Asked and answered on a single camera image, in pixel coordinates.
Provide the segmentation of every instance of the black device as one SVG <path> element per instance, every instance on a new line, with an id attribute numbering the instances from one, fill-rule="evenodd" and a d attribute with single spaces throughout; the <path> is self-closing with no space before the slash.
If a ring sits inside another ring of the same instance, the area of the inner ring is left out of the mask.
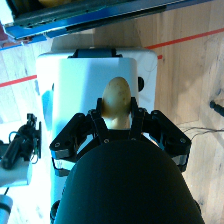
<path id="1" fill-rule="evenodd" d="M 210 102 L 210 107 L 214 109 L 218 114 L 224 117 L 224 107 L 220 106 L 219 104 L 216 104 L 214 101 Z"/>
<path id="2" fill-rule="evenodd" d="M 96 110 L 77 113 L 50 145 L 52 161 L 74 162 L 52 223 L 204 223 L 181 175 L 191 141 L 162 112 L 149 114 L 131 99 L 132 125 L 108 130 Z M 143 133 L 157 142 L 155 145 Z M 93 140 L 78 154 L 87 135 Z"/>
<path id="3" fill-rule="evenodd" d="M 19 128 L 14 139 L 9 144 L 0 143 L 1 166 L 11 169 L 19 158 L 30 161 L 34 149 L 38 158 L 41 158 L 41 122 L 36 130 L 37 118 L 27 114 L 27 123 Z"/>

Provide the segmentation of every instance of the wooden floor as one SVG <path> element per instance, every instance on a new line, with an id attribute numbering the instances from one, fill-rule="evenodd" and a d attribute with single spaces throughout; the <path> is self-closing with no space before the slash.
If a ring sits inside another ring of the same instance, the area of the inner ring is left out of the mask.
<path id="1" fill-rule="evenodd" d="M 79 47 L 147 47 L 224 28 L 224 1 L 217 0 L 104 26 L 42 43 L 0 52 L 0 83 L 36 74 L 41 53 Z M 221 129 L 224 118 L 209 108 L 224 106 L 224 32 L 155 48 L 158 60 L 155 109 L 175 124 Z M 26 113 L 43 118 L 37 81 L 0 88 L 0 138 L 26 121 Z M 196 132 L 187 132 L 192 137 Z M 49 223 L 49 151 L 34 168 L 29 187 L 9 190 L 14 200 L 9 223 Z M 205 223 L 224 224 L 224 135 L 193 139 L 184 178 L 200 204 Z"/>

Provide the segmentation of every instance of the red line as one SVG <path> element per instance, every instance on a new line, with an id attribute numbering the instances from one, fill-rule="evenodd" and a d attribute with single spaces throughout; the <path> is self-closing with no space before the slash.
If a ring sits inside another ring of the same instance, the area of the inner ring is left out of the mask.
<path id="1" fill-rule="evenodd" d="M 29 81 L 29 80 L 36 79 L 36 78 L 37 78 L 37 75 L 32 75 L 32 76 L 24 77 L 24 78 L 21 78 L 21 79 L 16 79 L 16 80 L 9 81 L 9 82 L 3 82 L 3 83 L 0 83 L 0 88 L 5 87 L 5 86 L 14 85 L 14 84 L 17 84 L 17 83 L 20 83 L 20 82 Z"/>
<path id="2" fill-rule="evenodd" d="M 162 55 L 158 55 L 157 58 L 158 58 L 158 60 L 159 60 L 159 59 L 163 59 L 163 56 L 162 56 Z"/>
<path id="3" fill-rule="evenodd" d="M 148 47 L 145 47 L 145 48 L 155 49 L 155 48 L 164 47 L 164 46 L 168 46 L 168 45 L 172 45 L 172 44 L 177 44 L 177 43 L 181 43 L 181 42 L 185 42 L 185 41 L 189 41 L 189 40 L 194 40 L 194 39 L 197 39 L 197 38 L 206 37 L 206 36 L 209 36 L 209 35 L 214 35 L 214 34 L 222 33 L 222 32 L 224 32 L 224 28 L 209 31 L 209 32 L 205 32 L 205 33 L 201 33 L 201 34 L 196 34 L 196 35 L 193 35 L 193 36 L 184 37 L 184 38 L 180 38 L 180 39 L 176 39 L 176 40 L 171 40 L 171 41 L 167 41 L 167 42 L 160 43 L 160 44 L 155 44 L 155 45 L 148 46 Z M 20 83 L 20 82 L 25 82 L 25 81 L 28 81 L 28 80 L 36 79 L 36 78 L 37 78 L 37 75 L 32 75 L 32 76 L 24 77 L 24 78 L 21 78 L 21 79 L 17 79 L 17 80 L 5 82 L 5 83 L 0 83 L 0 88 L 5 87 L 5 86 L 9 86 L 9 85 L 14 85 L 14 84 L 17 84 L 17 83 Z"/>
<path id="4" fill-rule="evenodd" d="M 155 45 L 148 46 L 148 47 L 145 47 L 145 48 L 155 49 L 155 48 L 164 47 L 164 46 L 168 46 L 168 45 L 176 44 L 176 43 L 181 43 L 181 42 L 188 41 L 188 40 L 194 40 L 194 39 L 197 39 L 197 38 L 200 38 L 200 37 L 206 37 L 206 36 L 209 36 L 209 35 L 214 35 L 214 34 L 222 33 L 222 32 L 224 32 L 224 28 L 209 31 L 209 32 L 205 32 L 205 33 L 201 33 L 201 34 L 197 34 L 197 35 L 193 35 L 193 36 L 189 36 L 189 37 L 184 37 L 184 38 L 180 38 L 180 39 L 176 39 L 176 40 L 171 40 L 171 41 L 160 43 L 160 44 L 155 44 Z"/>

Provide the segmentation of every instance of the black cable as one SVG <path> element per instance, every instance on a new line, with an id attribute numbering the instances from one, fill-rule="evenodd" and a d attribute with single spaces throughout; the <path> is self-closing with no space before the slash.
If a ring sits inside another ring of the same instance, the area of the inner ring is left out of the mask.
<path id="1" fill-rule="evenodd" d="M 4 195 L 6 195 L 8 193 L 8 191 L 9 191 L 9 187 L 6 189 Z"/>
<path id="2" fill-rule="evenodd" d="M 207 134 L 207 133 L 216 133 L 216 132 L 224 132 L 224 130 L 216 130 L 216 131 L 205 131 L 205 132 L 202 132 L 202 133 L 197 133 L 195 134 L 192 138 L 191 138 L 191 141 L 198 135 L 204 135 L 204 134 Z"/>
<path id="3" fill-rule="evenodd" d="M 192 130 L 192 129 L 207 130 L 207 131 L 219 131 L 219 130 L 217 130 L 217 129 L 213 129 L 213 128 L 189 127 L 187 130 L 184 131 L 184 133 L 185 133 L 185 132 L 188 132 L 188 131 L 190 131 L 190 130 Z"/>
<path id="4" fill-rule="evenodd" d="M 187 130 L 184 131 L 184 133 L 186 133 L 187 131 L 193 130 L 193 129 L 196 129 L 197 131 L 199 131 L 199 130 L 206 130 L 206 131 L 195 134 L 191 138 L 191 141 L 198 135 L 204 135 L 207 133 L 224 132 L 224 128 L 217 130 L 217 129 L 213 129 L 213 128 L 204 128 L 204 127 L 189 127 Z"/>
<path id="5" fill-rule="evenodd" d="M 38 162 L 38 155 L 37 155 L 37 160 L 36 160 L 36 162 L 34 162 L 34 163 L 32 163 L 32 164 L 33 164 L 33 165 L 34 165 L 34 164 L 37 164 L 37 162 Z"/>

